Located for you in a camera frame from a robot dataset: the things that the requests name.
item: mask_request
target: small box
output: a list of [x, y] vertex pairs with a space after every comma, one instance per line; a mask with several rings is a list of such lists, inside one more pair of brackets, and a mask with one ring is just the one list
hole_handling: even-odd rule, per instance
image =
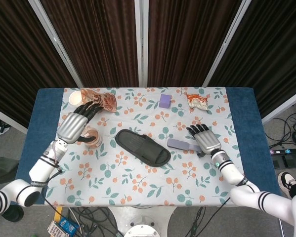
[[161, 94], [159, 107], [167, 109], [167, 108], [169, 108], [170, 104], [171, 104], [171, 96]]

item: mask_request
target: black slipper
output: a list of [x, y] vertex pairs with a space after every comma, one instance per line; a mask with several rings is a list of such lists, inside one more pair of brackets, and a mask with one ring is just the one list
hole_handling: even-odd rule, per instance
[[139, 135], [128, 129], [122, 129], [117, 133], [115, 140], [118, 145], [149, 166], [165, 165], [171, 158], [171, 153], [167, 149], [147, 135]]

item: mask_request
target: snack bag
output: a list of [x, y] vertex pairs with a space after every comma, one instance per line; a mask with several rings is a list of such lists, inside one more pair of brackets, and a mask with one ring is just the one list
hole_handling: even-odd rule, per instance
[[189, 107], [197, 107], [201, 110], [208, 110], [207, 97], [202, 97], [198, 94], [186, 95]]

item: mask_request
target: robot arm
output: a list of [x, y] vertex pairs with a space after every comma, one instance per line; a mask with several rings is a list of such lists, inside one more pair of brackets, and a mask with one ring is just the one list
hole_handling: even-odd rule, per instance
[[92, 104], [92, 102], [88, 102], [81, 105], [66, 117], [57, 130], [59, 139], [50, 143], [29, 171], [32, 180], [31, 184], [18, 179], [0, 190], [0, 214], [3, 214], [8, 209], [11, 201], [24, 207], [33, 205], [38, 199], [42, 188], [49, 182], [53, 170], [58, 169], [56, 175], [62, 173], [58, 164], [67, 152], [68, 144], [76, 141], [90, 142], [95, 139], [95, 137], [85, 138], [80, 136], [86, 124], [98, 111], [103, 109], [99, 104]]
[[223, 178], [229, 184], [236, 186], [230, 191], [233, 203], [264, 211], [294, 225], [291, 200], [269, 192], [261, 192], [255, 184], [240, 173], [227, 153], [221, 150], [221, 143], [214, 133], [204, 124], [196, 126], [192, 125], [187, 130], [195, 137], [202, 151], [211, 155]]

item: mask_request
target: gray floor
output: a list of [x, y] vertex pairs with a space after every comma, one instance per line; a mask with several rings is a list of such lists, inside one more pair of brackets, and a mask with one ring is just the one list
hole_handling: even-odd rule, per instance
[[[286, 118], [296, 112], [296, 105], [283, 112], [279, 118]], [[283, 122], [272, 120], [264, 126], [266, 133], [274, 138], [280, 139], [283, 135]], [[0, 156], [19, 159], [25, 135], [11, 128], [6, 134], [0, 136]], [[294, 145], [285, 145], [285, 148], [296, 148]], [[296, 177], [296, 169], [289, 172]], [[205, 223], [217, 210], [216, 207], [207, 207]], [[198, 208], [180, 207], [177, 208], [169, 223], [169, 237], [183, 237], [192, 224]], [[49, 237], [46, 229], [53, 219], [54, 211], [49, 206], [32, 206], [25, 209], [24, 218], [17, 223], [11, 223], [0, 216], [0, 236], [4, 237]], [[284, 223], [286, 237], [293, 236], [293, 227]], [[265, 213], [251, 208], [229, 207], [223, 208], [214, 217], [202, 236], [211, 237], [280, 237], [281, 232], [278, 220]]]

